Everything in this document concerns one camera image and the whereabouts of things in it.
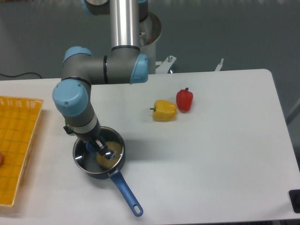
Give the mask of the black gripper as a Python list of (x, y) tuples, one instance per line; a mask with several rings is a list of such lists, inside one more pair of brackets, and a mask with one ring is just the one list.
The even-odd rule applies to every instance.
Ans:
[(65, 125), (63, 129), (68, 135), (76, 135), (79, 140), (84, 142), (88, 141), (88, 150), (97, 150), (101, 156), (107, 153), (107, 145), (99, 140), (101, 130), (100, 126), (95, 126), (91, 131), (83, 134), (75, 132), (70, 128), (70, 126)]

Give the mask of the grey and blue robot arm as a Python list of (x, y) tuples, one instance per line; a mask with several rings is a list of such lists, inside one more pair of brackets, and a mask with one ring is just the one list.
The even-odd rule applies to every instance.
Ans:
[(110, 55), (93, 57), (87, 48), (69, 48), (62, 63), (61, 81), (52, 92), (56, 108), (82, 141), (101, 155), (108, 148), (100, 136), (101, 126), (90, 101), (96, 84), (144, 83), (148, 80), (148, 58), (140, 51), (139, 23), (148, 15), (145, 0), (84, 0), (92, 15), (110, 15)]

